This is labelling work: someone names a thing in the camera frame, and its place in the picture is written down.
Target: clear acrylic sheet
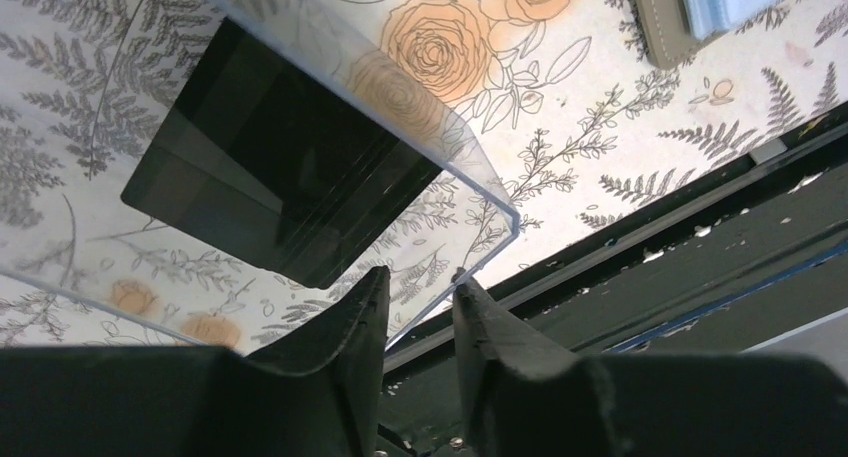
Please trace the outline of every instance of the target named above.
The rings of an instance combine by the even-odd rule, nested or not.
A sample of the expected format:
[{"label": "clear acrylic sheet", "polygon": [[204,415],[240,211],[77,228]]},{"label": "clear acrylic sheet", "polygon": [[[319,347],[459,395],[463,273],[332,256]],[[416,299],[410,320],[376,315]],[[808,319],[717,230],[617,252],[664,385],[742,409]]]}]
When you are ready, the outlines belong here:
[{"label": "clear acrylic sheet", "polygon": [[[456,268],[467,269],[462,282],[516,238],[519,216],[500,178],[462,119],[318,1],[209,1],[445,172],[326,291],[252,268],[124,205],[119,195],[138,164],[125,156],[100,175],[65,177],[63,192],[41,203],[44,224],[0,224],[0,273],[188,341],[237,335],[224,343],[249,352],[337,301],[370,267],[388,265],[391,345],[450,295]],[[73,167],[66,139],[33,117],[17,115],[10,132],[43,135],[43,150]]]}]

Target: floral wallpaper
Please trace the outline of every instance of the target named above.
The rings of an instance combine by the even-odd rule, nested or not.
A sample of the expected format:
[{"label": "floral wallpaper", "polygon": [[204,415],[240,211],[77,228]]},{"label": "floral wallpaper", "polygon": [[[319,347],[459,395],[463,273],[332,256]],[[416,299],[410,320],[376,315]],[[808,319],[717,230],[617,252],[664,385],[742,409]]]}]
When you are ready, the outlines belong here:
[{"label": "floral wallpaper", "polygon": [[[429,135],[431,102],[373,84],[402,69],[469,123],[503,179],[521,234],[477,274],[484,285],[814,125],[848,86],[848,0],[780,2],[671,71],[647,63],[632,0],[318,1],[381,51],[324,64]],[[206,0],[0,0],[2,262],[102,304],[4,279],[3,345],[170,344],[158,330],[172,329],[248,352],[332,305],[375,263],[392,269],[397,332],[448,267],[503,239],[492,205],[446,175],[352,272],[314,293],[116,207],[222,17]],[[455,228],[469,241],[424,245],[428,231]],[[421,252],[403,259],[401,242]]]}]

